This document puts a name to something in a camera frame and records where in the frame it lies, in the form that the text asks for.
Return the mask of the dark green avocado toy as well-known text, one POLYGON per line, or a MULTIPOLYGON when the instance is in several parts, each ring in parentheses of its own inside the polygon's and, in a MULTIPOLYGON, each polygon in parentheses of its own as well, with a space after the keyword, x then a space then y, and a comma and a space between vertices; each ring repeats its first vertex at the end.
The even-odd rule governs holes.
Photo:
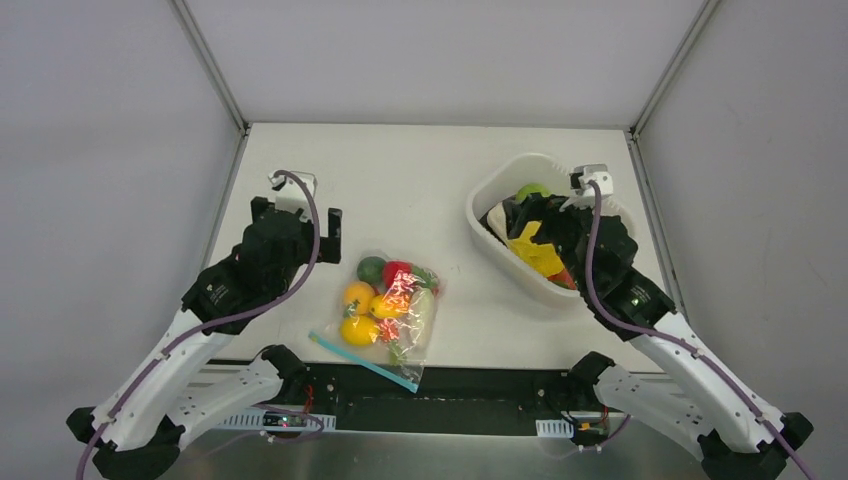
POLYGON ((367 256, 361 259, 357 265, 357 278, 372 286, 384 284, 383 272, 387 265, 387 261, 379 256, 367 256))

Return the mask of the red apple toy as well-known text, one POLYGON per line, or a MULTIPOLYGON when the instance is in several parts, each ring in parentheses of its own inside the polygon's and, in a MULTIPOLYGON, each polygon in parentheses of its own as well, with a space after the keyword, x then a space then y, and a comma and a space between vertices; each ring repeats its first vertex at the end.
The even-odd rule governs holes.
POLYGON ((412 271, 409 263, 403 261, 392 260, 385 263, 382 270, 383 284, 387 289, 390 289, 395 282, 399 273, 407 274, 412 271))

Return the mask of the yellow orange mango toy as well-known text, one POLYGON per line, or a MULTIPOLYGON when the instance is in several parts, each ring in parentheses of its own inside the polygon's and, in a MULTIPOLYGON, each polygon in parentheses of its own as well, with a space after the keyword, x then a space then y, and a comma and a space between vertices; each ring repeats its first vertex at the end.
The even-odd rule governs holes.
POLYGON ((399 318, 410 306, 411 295, 405 292, 376 295, 368 306, 368 313, 376 319, 399 318))

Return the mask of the clear zip top bag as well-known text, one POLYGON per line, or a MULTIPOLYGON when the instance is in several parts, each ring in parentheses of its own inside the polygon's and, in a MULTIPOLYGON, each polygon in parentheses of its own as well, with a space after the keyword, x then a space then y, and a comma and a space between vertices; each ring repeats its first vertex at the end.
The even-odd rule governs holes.
POLYGON ((331 322, 309 332, 324 350, 401 388, 419 390, 443 282, 425 265, 362 257, 331 322))

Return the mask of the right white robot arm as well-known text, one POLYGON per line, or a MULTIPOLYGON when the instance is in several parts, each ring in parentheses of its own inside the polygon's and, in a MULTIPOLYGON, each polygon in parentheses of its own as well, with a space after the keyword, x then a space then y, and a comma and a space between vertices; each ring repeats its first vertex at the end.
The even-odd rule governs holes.
POLYGON ((515 227, 522 236, 556 256, 593 317, 679 391, 641 386, 633 373, 591 351, 566 375, 573 405, 590 410, 600 403, 637 418, 686 449, 711 479, 776 479, 789 461, 814 478, 798 453, 811 422, 781 412, 713 354, 673 300, 635 268, 638 246, 620 216, 557 195, 531 194, 520 206, 515 227))

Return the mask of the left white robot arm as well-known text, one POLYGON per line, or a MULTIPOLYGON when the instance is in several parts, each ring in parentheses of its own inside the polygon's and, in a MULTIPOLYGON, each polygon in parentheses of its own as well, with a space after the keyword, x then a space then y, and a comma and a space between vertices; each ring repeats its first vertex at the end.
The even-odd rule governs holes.
POLYGON ((95 407, 66 424, 86 448, 76 476, 93 464, 105 479, 157 479, 198 437, 241 410, 275 398, 297 402, 306 365, 282 344, 262 348, 234 376, 194 393, 190 381, 249 323, 290 298, 318 263, 341 260, 343 212, 327 212, 327 235, 315 209, 256 197, 240 243, 202 270, 170 326, 142 364, 95 407))

